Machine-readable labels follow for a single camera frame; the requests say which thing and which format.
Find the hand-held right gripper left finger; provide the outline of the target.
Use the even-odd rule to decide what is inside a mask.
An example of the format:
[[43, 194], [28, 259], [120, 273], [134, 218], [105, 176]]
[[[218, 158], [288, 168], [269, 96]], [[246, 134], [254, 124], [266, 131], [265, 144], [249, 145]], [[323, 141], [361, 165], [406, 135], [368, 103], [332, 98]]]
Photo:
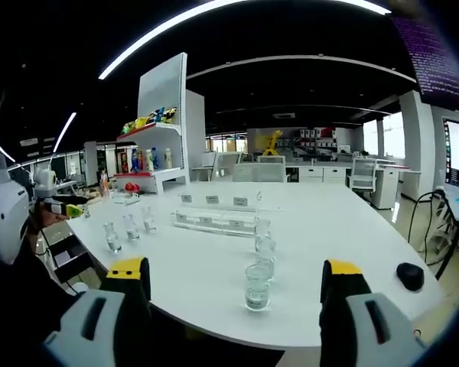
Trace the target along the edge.
[[150, 267], [119, 260], [99, 289], [85, 291], [44, 341], [61, 366], [147, 366], [152, 359]]

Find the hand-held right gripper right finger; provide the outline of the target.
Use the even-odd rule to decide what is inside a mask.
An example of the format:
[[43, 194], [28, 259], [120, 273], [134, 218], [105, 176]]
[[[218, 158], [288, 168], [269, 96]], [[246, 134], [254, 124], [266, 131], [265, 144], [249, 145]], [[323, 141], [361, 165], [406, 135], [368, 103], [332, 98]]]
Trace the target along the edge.
[[321, 366], [412, 366], [426, 349], [409, 318], [350, 262], [324, 262], [320, 302]]

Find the person's left hand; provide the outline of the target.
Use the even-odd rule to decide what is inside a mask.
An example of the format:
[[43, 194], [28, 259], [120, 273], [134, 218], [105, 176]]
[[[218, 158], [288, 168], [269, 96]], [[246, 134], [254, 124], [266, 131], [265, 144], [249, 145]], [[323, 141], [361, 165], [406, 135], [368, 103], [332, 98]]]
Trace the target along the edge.
[[37, 235], [42, 229], [68, 219], [68, 216], [52, 213], [47, 209], [36, 209], [29, 214], [28, 231]]

